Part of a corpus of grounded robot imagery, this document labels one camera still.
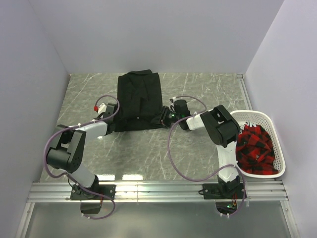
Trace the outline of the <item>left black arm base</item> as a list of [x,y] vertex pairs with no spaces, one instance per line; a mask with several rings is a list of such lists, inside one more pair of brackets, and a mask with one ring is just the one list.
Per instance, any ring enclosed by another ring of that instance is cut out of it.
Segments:
[[[101,184],[97,188],[94,188],[93,192],[102,194],[107,197],[110,197],[111,199],[114,199],[115,189],[116,189],[116,185],[114,184]],[[78,185],[74,184],[72,186],[70,200],[82,201],[82,200],[98,200],[98,199],[101,199],[101,197],[84,191]]]

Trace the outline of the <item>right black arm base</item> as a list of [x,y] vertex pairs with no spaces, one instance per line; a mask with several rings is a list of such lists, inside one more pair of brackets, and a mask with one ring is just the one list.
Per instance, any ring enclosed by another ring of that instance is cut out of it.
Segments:
[[222,200],[222,199],[242,199],[247,195],[244,193],[243,184],[234,185],[233,187],[227,187],[220,183],[204,183],[202,189],[198,191],[199,195],[202,195],[205,200]]

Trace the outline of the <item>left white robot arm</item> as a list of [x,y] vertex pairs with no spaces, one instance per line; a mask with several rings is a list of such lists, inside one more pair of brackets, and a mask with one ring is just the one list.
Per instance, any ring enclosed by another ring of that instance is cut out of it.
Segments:
[[59,134],[49,143],[45,155],[46,164],[63,170],[70,179],[82,186],[82,193],[88,199],[95,199],[100,193],[98,177],[90,172],[82,163],[84,147],[97,137],[108,134],[108,124],[112,123],[117,104],[101,104],[95,107],[98,112],[90,124],[81,126],[58,125],[55,129]]

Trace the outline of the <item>black long sleeve shirt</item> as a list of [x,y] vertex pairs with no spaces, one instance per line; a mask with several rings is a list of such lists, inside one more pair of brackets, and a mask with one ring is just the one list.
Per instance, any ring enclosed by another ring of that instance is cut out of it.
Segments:
[[108,132],[159,129],[163,110],[159,74],[151,70],[131,71],[118,77],[119,112],[108,124]]

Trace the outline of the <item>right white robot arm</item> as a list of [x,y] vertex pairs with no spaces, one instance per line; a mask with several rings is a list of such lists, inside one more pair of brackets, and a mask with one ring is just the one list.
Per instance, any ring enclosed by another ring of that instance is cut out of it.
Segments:
[[236,145],[240,133],[238,122],[223,105],[192,114],[186,100],[174,98],[171,102],[169,107],[163,107],[160,123],[170,130],[179,125],[184,131],[201,128],[207,131],[217,148],[220,166],[217,172],[218,192],[223,198],[230,198],[240,183],[236,159]]

